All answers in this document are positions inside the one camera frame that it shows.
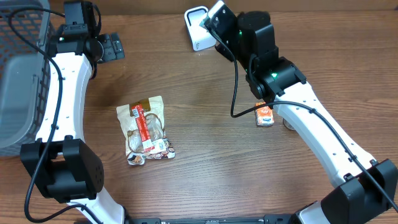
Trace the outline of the brown clear snack bag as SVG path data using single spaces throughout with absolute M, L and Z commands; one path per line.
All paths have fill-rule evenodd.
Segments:
M 175 149 L 165 132 L 161 96 L 145 98 L 116 108 L 125 137 L 127 163 L 141 166 L 149 159 L 173 159 Z

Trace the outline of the orange small carton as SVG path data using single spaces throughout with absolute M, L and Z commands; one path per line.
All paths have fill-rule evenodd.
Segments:
M 268 106 L 256 109 L 255 118 L 257 126 L 272 126 L 274 124 L 273 112 Z

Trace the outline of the red snack stick packet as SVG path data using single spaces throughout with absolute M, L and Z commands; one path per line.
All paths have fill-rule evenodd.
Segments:
M 146 118 L 144 116 L 144 109 L 142 105 L 138 104 L 131 106 L 131 112 L 137 123 L 144 152 L 150 152 L 155 147 L 150 138 L 149 130 L 146 124 Z

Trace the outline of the green lid jar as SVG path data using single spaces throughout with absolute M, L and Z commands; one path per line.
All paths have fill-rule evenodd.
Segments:
M 295 128 L 285 118 L 283 119 L 283 124 L 287 129 L 295 131 Z

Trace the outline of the teal snack packet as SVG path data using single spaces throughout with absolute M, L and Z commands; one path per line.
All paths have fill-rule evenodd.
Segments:
M 209 23 L 210 18 L 207 15 L 204 15 L 201 19 L 201 22 L 199 23 L 199 26 L 208 30 L 207 26 Z

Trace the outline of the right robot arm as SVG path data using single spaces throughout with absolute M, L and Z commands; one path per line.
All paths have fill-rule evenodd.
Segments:
M 298 67 L 279 55 L 266 11 L 234 14 L 218 1 L 201 21 L 217 51 L 243 67 L 252 94 L 299 134 L 324 168 L 333 190 L 289 217 L 289 223 L 366 223 L 396 209 L 397 167 L 356 144 L 317 98 Z

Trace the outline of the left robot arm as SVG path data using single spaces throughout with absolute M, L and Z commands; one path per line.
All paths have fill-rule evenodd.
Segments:
M 29 190 L 79 210 L 92 223 L 128 223 L 126 209 L 104 186 L 101 159 L 86 144 L 83 111 L 88 82 L 100 63 L 124 57 L 117 35 L 101 33 L 101 14 L 89 1 L 67 1 L 65 23 L 42 52 L 50 65 L 49 93 L 35 141 L 20 159 L 31 177 Z

